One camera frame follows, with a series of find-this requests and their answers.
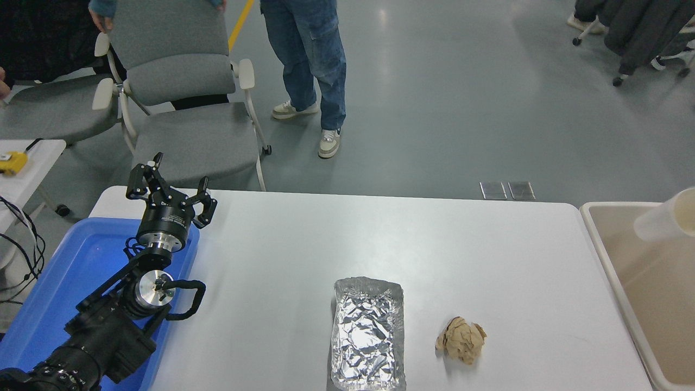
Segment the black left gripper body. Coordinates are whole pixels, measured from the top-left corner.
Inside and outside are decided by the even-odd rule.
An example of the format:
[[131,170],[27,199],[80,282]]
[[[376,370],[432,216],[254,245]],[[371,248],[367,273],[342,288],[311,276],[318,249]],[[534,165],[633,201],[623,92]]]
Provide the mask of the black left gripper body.
[[148,243],[155,234],[166,234],[179,243],[186,243],[193,217],[193,207],[147,203],[137,230],[137,240],[139,243]]

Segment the person's right hand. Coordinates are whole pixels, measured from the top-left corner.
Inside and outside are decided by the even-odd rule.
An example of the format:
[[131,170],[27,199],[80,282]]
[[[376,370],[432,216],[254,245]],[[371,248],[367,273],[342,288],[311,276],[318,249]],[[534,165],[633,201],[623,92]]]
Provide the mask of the person's right hand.
[[101,33],[109,33],[113,30],[112,17],[102,15],[97,11],[92,10],[92,8],[89,9],[89,13],[92,18],[92,22],[94,22],[95,26]]

